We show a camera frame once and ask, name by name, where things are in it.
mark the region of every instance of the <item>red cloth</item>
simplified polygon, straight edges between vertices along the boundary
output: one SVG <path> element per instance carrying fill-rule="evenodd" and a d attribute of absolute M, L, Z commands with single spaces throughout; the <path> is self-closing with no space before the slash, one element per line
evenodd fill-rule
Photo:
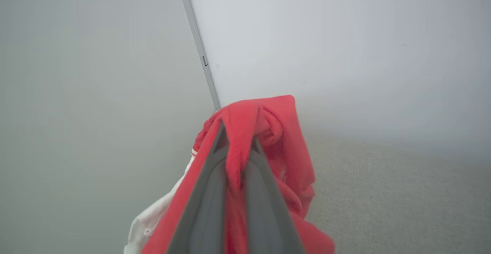
<path fill-rule="evenodd" d="M 235 102 L 205 122 L 194 143 L 198 154 L 142 254 L 163 254 L 167 250 L 221 121 L 225 124 L 229 141 L 226 253 L 247 253 L 247 214 L 241 173 L 246 168 L 254 135 L 258 136 L 263 147 L 305 251 L 308 254 L 334 253 L 333 240 L 304 220 L 314 197 L 314 170 L 298 124 L 295 99 L 282 96 Z"/>

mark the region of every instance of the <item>metal strip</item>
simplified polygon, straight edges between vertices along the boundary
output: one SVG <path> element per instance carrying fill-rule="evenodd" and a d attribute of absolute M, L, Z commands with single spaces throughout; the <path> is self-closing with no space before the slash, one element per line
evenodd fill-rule
<path fill-rule="evenodd" d="M 201 41 L 201 36 L 198 30 L 198 24 L 196 23 L 196 18 L 194 17 L 191 0 L 183 0 L 183 4 L 184 8 L 186 9 L 186 14 L 188 15 L 189 25 L 191 26 L 191 32 L 193 33 L 194 42 L 196 42 L 196 48 L 198 49 L 198 55 L 200 57 L 201 65 L 203 66 L 203 71 L 205 72 L 208 88 L 210 88 L 213 104 L 215 106 L 215 109 L 219 110 L 221 107 L 218 101 L 218 95 L 216 95 L 216 89 L 213 83 L 212 74 L 210 72 L 210 68 L 208 67 L 208 59 L 206 58 L 205 49 L 203 48 L 203 42 Z"/>

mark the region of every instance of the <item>gray textured surface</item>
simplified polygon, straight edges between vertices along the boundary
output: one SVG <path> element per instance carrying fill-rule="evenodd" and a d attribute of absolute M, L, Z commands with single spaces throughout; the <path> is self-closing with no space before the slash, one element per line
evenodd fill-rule
<path fill-rule="evenodd" d="M 307 219 L 337 254 L 491 253 L 491 164 L 306 140 L 317 177 Z"/>

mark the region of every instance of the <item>white garment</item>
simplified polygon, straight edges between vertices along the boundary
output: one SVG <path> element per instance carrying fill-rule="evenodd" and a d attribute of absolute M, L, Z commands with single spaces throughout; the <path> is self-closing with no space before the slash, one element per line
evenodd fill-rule
<path fill-rule="evenodd" d="M 148 239 L 153 234 L 155 227 L 157 227 L 158 222 L 164 216 L 165 212 L 170 206 L 170 202 L 174 198 L 174 195 L 179 188 L 182 180 L 186 176 L 186 173 L 191 167 L 193 160 L 197 152 L 193 149 L 191 150 L 191 160 L 184 171 L 184 175 L 177 181 L 174 187 L 163 196 L 161 199 L 155 201 L 154 204 L 146 208 L 140 215 L 133 220 L 130 227 L 130 235 L 128 236 L 128 244 L 124 247 L 124 254 L 141 254 L 142 249 L 148 242 Z"/>

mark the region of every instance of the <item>gray fabric surface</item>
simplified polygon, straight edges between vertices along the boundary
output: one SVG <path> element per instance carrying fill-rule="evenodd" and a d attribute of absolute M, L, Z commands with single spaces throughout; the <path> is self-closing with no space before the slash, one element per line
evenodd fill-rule
<path fill-rule="evenodd" d="M 307 219 L 337 254 L 491 253 L 491 163 L 305 139 L 317 178 Z"/>

